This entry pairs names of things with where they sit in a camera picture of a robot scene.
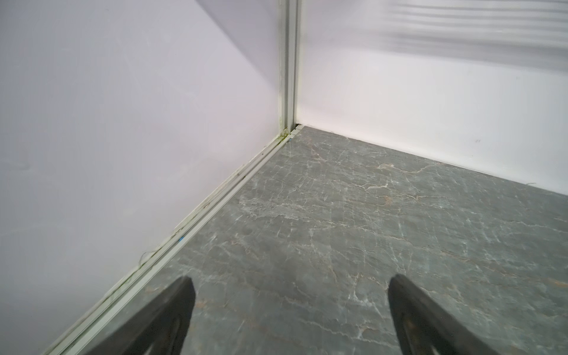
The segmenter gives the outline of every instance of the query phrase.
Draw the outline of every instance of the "marble surface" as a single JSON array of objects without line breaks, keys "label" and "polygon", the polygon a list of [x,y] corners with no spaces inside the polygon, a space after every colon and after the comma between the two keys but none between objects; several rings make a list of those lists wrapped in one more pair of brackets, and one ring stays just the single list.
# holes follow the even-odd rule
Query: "marble surface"
[{"label": "marble surface", "polygon": [[99,334],[180,275],[183,354],[400,354],[396,273],[503,354],[568,353],[568,197],[304,128]]}]

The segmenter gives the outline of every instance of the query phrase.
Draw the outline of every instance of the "wall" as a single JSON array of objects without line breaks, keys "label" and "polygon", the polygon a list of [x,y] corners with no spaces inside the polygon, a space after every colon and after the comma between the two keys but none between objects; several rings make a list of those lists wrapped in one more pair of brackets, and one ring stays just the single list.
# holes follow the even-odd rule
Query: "wall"
[{"label": "wall", "polygon": [[298,122],[568,194],[566,56],[393,32],[393,3],[303,2]]},{"label": "wall", "polygon": [[278,135],[277,3],[241,4],[260,37],[219,1],[0,4],[0,352],[42,352]]}]

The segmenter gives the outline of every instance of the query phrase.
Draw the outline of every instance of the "metal corner post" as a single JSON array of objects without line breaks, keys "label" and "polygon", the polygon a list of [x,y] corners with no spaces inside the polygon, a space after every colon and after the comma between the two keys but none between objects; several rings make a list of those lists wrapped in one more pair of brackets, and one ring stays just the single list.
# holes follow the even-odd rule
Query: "metal corner post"
[{"label": "metal corner post", "polygon": [[281,0],[281,129],[296,127],[300,0]]}]

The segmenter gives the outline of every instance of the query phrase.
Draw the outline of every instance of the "floor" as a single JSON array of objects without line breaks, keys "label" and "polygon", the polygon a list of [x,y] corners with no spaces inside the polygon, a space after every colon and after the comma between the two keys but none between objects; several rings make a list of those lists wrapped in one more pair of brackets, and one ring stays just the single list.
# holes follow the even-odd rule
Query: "floor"
[{"label": "floor", "polygon": [[99,334],[180,275],[183,354],[400,354],[403,273],[503,354],[568,353],[568,197],[304,128]]}]

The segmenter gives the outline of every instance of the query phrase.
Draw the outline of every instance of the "white panel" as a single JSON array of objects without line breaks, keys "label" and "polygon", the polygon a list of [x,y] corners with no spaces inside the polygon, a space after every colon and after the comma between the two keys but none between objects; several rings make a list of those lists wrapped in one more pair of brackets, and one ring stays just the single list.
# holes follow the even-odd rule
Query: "white panel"
[{"label": "white panel", "polygon": [[568,194],[566,72],[397,47],[391,10],[304,2],[298,122]]},{"label": "white panel", "polygon": [[206,3],[0,5],[2,353],[44,350],[278,134],[275,2],[247,2],[252,55]]}]

